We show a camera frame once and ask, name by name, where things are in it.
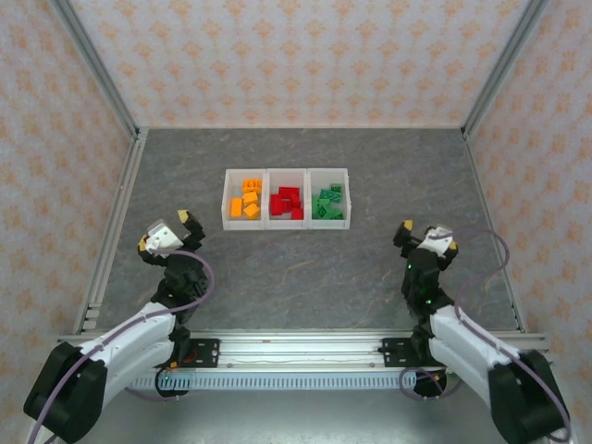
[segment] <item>black bracket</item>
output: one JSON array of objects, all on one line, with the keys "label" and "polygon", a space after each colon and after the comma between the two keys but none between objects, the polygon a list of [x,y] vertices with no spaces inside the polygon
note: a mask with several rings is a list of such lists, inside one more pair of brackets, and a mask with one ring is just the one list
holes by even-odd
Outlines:
[{"label": "black bracket", "polygon": [[431,357],[421,357],[413,347],[411,338],[384,338],[378,349],[385,360],[385,367],[445,367]]},{"label": "black bracket", "polygon": [[179,367],[217,368],[219,357],[220,339],[190,339],[189,349]]}]

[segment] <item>lego brick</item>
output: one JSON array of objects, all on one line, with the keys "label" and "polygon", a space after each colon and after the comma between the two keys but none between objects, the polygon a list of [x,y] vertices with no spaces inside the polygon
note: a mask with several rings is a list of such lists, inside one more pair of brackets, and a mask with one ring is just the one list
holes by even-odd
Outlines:
[{"label": "lego brick", "polygon": [[255,191],[257,194],[261,194],[262,181],[260,179],[245,179],[242,182],[242,193]]},{"label": "lego brick", "polygon": [[292,211],[292,200],[282,199],[281,210],[283,213],[289,213],[290,211]]},{"label": "lego brick", "polygon": [[230,204],[230,217],[242,216],[242,198],[233,197]]},{"label": "lego brick", "polygon": [[321,217],[323,220],[330,220],[335,215],[335,210],[333,208],[326,208],[327,212]]},{"label": "lego brick", "polygon": [[261,208],[256,203],[251,203],[244,209],[244,214],[251,220],[256,219],[261,215]]},{"label": "lego brick", "polygon": [[290,219],[303,220],[304,219],[304,210],[302,208],[293,208]]},{"label": "lego brick", "polygon": [[317,219],[322,219],[324,215],[327,214],[327,210],[324,206],[319,206],[318,210],[316,211]]},{"label": "lego brick", "polygon": [[298,194],[292,194],[290,200],[292,201],[292,208],[302,208],[302,201]]},{"label": "lego brick", "polygon": [[341,202],[341,193],[330,190],[321,190],[321,199],[328,199],[331,202],[338,204]]},{"label": "lego brick", "polygon": [[244,201],[245,206],[259,203],[259,198],[257,197],[257,193],[255,191],[250,191],[244,194],[242,196],[242,200]]},{"label": "lego brick", "polygon": [[271,216],[281,216],[283,214],[283,206],[281,204],[281,196],[279,194],[272,194],[270,196],[269,213]]},{"label": "lego brick", "polygon": [[292,194],[300,197],[300,188],[298,187],[279,187],[279,194],[283,199],[289,199]]}]

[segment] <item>green block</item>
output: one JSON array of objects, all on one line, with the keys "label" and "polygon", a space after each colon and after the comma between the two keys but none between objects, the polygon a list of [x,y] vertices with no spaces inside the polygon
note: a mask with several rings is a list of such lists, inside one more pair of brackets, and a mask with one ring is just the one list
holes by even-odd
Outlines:
[{"label": "green block", "polygon": [[331,202],[341,202],[341,193],[329,190],[321,190],[321,199],[328,199]]}]

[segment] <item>cable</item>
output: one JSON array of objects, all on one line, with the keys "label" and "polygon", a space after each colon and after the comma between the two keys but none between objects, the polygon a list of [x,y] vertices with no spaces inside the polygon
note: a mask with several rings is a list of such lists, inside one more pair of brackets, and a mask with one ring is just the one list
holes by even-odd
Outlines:
[{"label": "cable", "polygon": [[207,301],[212,296],[212,293],[214,292],[214,285],[215,285],[214,270],[205,261],[205,259],[202,258],[202,256],[200,256],[196,253],[193,253],[193,252],[186,252],[185,250],[158,250],[158,251],[155,251],[154,254],[178,254],[181,256],[192,257],[196,261],[199,261],[203,265],[203,268],[205,269],[205,274],[207,275],[208,280],[209,280],[209,285],[207,287],[207,290],[205,291],[205,294],[200,299],[190,302],[190,303],[187,303],[185,305],[181,305],[180,307],[167,308],[165,310],[158,310],[157,312],[152,312],[152,313],[147,314],[145,317],[137,317],[136,319],[133,319],[132,321],[128,322],[127,324],[121,326],[109,337],[105,338],[103,340],[102,344],[95,346],[88,353],[81,356],[79,358],[79,360],[76,363],[74,363],[67,370],[67,372],[62,376],[62,378],[58,381],[58,383],[55,385],[54,389],[52,390],[51,394],[47,398],[45,405],[43,406],[41,412],[39,413],[39,417],[37,418],[37,421],[35,421],[35,426],[33,427],[32,431],[31,431],[31,435],[29,436],[29,440],[27,441],[28,444],[34,444],[35,439],[37,438],[37,435],[39,435],[39,431],[41,430],[41,426],[43,424],[43,421],[45,420],[45,417],[47,416],[47,413],[49,412],[49,409],[51,408],[52,404],[56,400],[57,394],[60,392],[60,390],[66,385],[68,380],[78,371],[78,369],[86,361],[88,361],[91,357],[93,357],[97,352],[101,351],[105,347],[105,345],[109,345],[119,335],[128,331],[130,328],[137,326],[141,322],[145,322],[146,320],[151,319],[153,317],[157,317],[157,316],[161,316],[161,315],[169,315],[169,314],[182,312],[184,310],[189,310],[189,309],[196,307],[196,306],[200,305],[201,303]]},{"label": "cable", "polygon": [[572,437],[571,421],[570,421],[569,415],[567,414],[565,408],[563,407],[563,404],[561,404],[561,401],[559,400],[557,395],[555,395],[555,393],[553,393],[553,390],[551,390],[550,387],[545,383],[545,381],[543,381],[541,379],[541,377],[539,375],[537,375],[528,365],[523,363],[520,359],[516,358],[513,354],[511,354],[506,349],[504,349],[502,347],[498,347],[497,344],[493,340],[491,340],[490,338],[488,338],[487,336],[482,334],[479,330],[474,328],[470,323],[466,322],[463,319],[463,314],[461,313],[461,300],[463,299],[463,296],[464,296],[464,293],[466,292],[466,290],[469,287],[471,287],[472,285],[474,285],[482,280],[488,279],[491,276],[495,275],[497,272],[503,270],[506,267],[506,265],[510,262],[510,248],[508,247],[508,244],[498,233],[496,233],[494,230],[489,229],[489,228],[462,228],[462,229],[455,230],[452,233],[448,233],[448,234],[445,234],[442,236],[430,236],[430,239],[432,239],[434,241],[438,241],[441,239],[449,238],[454,234],[456,234],[456,235],[461,234],[462,235],[462,234],[466,234],[466,233],[475,233],[475,234],[486,233],[486,234],[490,234],[491,236],[493,236],[503,247],[504,260],[503,260],[503,263],[500,266],[496,267],[495,269],[493,269],[489,272],[477,275],[477,276],[469,279],[468,281],[464,282],[461,285],[461,287],[459,288],[459,291],[457,293],[456,301],[454,304],[454,314],[456,315],[459,322],[463,326],[465,326],[469,331],[471,331],[478,338],[483,340],[487,345],[493,347],[494,349],[499,350],[499,352],[501,354],[503,354],[504,356],[509,358],[513,363],[518,365],[525,373],[527,373],[530,377],[532,377],[535,380],[535,382],[547,394],[547,396],[549,397],[551,402],[553,402],[553,404],[555,404],[555,407],[557,408],[557,410],[559,411],[559,413],[561,415],[563,425],[565,426],[565,437],[556,438],[552,435],[548,435],[547,438],[550,439],[551,441],[554,441],[554,442],[569,442]]}]

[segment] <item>red block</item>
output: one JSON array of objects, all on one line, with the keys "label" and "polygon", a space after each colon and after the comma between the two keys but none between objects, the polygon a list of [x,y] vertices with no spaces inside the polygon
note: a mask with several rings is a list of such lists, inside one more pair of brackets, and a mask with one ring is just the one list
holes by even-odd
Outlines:
[{"label": "red block", "polygon": [[284,212],[284,205],[281,202],[281,196],[279,194],[272,194],[269,202],[269,212],[271,216],[281,216]]},{"label": "red block", "polygon": [[290,199],[283,199],[281,201],[281,208],[284,213],[292,211],[292,201]]},{"label": "red block", "polygon": [[292,208],[292,220],[303,220],[304,219],[304,210],[302,208]]},{"label": "red block", "polygon": [[290,200],[292,201],[292,208],[302,208],[302,202],[297,194],[292,194]]},{"label": "red block", "polygon": [[300,188],[298,187],[279,187],[279,195],[283,199],[289,199],[292,194],[300,196]]}]

